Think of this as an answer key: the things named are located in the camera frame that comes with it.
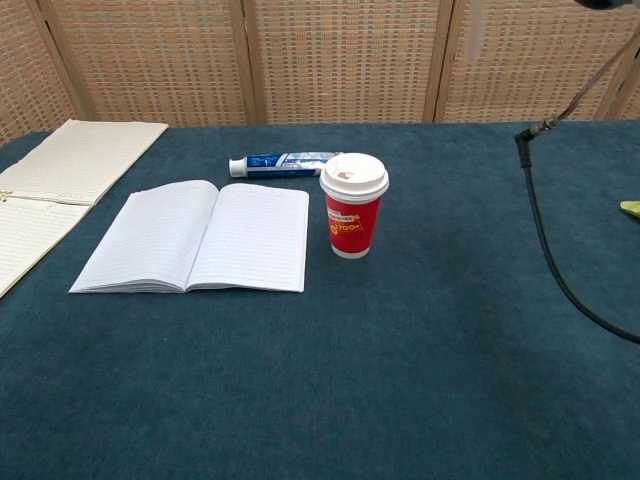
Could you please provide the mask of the white plastic cup lid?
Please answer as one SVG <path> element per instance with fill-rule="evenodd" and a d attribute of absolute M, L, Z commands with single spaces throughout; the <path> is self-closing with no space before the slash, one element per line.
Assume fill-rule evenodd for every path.
<path fill-rule="evenodd" d="M 378 158 L 364 153 L 341 153 L 320 174 L 320 186 L 336 199 L 368 202 L 384 194 L 389 175 Z"/>

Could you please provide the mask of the red paper cup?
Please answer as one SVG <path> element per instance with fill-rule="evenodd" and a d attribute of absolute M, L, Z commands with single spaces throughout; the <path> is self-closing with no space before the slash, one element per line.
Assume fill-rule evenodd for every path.
<path fill-rule="evenodd" d="M 326 197 L 329 238 L 334 253 L 346 259 L 367 255 L 373 243 L 381 198 L 347 203 Z"/>

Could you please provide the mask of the woven folding screen panel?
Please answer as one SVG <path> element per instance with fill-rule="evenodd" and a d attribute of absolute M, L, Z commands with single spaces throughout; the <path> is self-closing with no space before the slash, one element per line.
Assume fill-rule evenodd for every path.
<path fill-rule="evenodd" d="M 81 116 L 39 0 L 0 0 L 0 147 Z"/>
<path fill-rule="evenodd" d="M 260 124 L 431 123 L 457 0 L 241 0 Z"/>
<path fill-rule="evenodd" d="M 481 52 L 470 64 L 469 0 L 441 0 L 440 9 L 426 107 L 434 123 L 517 122 L 559 112 L 640 31 L 640 2 L 591 10 L 574 0 L 485 0 Z"/>
<path fill-rule="evenodd" d="M 594 120 L 640 118 L 640 46 L 626 53 L 606 84 Z"/>
<path fill-rule="evenodd" d="M 74 117 L 247 125 L 250 0 L 24 0 Z"/>

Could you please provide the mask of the blue white toothpaste tube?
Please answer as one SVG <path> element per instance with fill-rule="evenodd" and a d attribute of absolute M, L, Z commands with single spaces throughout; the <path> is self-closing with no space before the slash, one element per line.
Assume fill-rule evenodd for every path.
<path fill-rule="evenodd" d="M 250 154 L 228 161 L 232 178 L 269 179 L 316 177 L 340 152 Z"/>

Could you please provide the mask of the white lined open notebook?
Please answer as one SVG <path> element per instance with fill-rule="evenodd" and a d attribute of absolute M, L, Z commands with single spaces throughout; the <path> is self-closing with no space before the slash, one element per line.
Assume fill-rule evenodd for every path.
<path fill-rule="evenodd" d="M 73 293 L 250 288 L 301 293 L 309 196 L 205 180 L 129 195 Z"/>

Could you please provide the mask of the teal felt table mat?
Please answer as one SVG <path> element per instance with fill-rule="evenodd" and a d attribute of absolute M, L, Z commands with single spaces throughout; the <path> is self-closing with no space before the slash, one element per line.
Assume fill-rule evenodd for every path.
<path fill-rule="evenodd" d="M 166 131 L 0 299 L 0 479 L 640 480 L 640 346 L 541 254 L 518 123 Z M 328 240 L 301 294 L 72 295 L 128 195 L 248 153 L 386 165 L 371 252 Z"/>

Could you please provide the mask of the cream lined open notepad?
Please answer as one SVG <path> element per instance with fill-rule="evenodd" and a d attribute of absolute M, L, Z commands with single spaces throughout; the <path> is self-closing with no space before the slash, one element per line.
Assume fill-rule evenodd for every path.
<path fill-rule="evenodd" d="M 0 298 L 167 129 L 165 123 L 69 119 L 0 173 Z"/>

